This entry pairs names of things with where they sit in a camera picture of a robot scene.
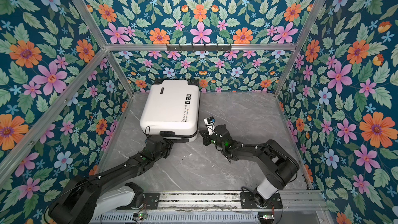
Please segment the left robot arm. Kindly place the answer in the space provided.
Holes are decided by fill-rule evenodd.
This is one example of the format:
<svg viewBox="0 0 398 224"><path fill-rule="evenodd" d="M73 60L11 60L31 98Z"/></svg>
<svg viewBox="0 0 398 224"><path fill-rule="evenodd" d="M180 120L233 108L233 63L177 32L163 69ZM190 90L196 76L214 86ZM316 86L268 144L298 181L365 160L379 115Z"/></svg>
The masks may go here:
<svg viewBox="0 0 398 224"><path fill-rule="evenodd" d="M57 224L88 224L109 210L139 201L140 187L130 184L117 190L114 187L144 174L158 160L167 158L173 145L173 140L150 135L144 149L126 162L102 173L74 177L48 207L49 217Z"/></svg>

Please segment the white hard-shell suitcase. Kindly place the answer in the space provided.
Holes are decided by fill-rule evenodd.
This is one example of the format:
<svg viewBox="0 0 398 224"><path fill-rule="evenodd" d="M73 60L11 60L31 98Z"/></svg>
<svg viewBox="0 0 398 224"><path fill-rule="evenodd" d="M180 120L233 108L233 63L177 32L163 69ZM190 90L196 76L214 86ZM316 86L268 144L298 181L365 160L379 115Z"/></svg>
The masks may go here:
<svg viewBox="0 0 398 224"><path fill-rule="evenodd" d="M199 134L200 87L195 80L162 80L151 86L140 127L145 135L181 142Z"/></svg>

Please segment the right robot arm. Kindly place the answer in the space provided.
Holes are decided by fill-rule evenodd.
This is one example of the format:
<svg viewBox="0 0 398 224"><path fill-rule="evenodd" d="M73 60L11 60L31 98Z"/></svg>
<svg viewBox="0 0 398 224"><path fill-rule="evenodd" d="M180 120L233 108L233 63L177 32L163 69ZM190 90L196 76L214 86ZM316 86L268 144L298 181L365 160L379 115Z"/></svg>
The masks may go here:
<svg viewBox="0 0 398 224"><path fill-rule="evenodd" d="M268 205L272 196L297 176L299 165L275 140L262 144L245 144L234 140L225 124L199 131L203 145L213 144L228 162L247 160L255 162L264 174L264 180L251 192L257 206Z"/></svg>

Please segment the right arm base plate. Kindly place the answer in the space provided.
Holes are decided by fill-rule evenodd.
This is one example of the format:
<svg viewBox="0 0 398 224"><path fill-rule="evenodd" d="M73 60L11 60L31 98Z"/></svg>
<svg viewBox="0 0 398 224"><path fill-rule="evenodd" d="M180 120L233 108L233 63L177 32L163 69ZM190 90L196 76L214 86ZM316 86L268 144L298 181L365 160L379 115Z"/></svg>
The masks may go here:
<svg viewBox="0 0 398 224"><path fill-rule="evenodd" d="M252 193L248 191L240 192L240 203L243 209L282 209L282 199L279 193L274 193L269 199L264 199L258 193Z"/></svg>

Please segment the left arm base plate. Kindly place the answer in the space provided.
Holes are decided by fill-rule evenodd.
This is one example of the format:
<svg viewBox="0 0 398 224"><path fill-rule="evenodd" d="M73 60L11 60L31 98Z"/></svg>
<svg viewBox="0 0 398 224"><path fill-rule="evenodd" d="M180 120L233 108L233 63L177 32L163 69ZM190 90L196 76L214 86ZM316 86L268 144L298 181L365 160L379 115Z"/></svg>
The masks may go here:
<svg viewBox="0 0 398 224"><path fill-rule="evenodd" d="M153 210L157 209L160 202L160 194L159 193L139 193L138 196L134 196L133 200L127 206L124 206L123 209L129 210Z"/></svg>

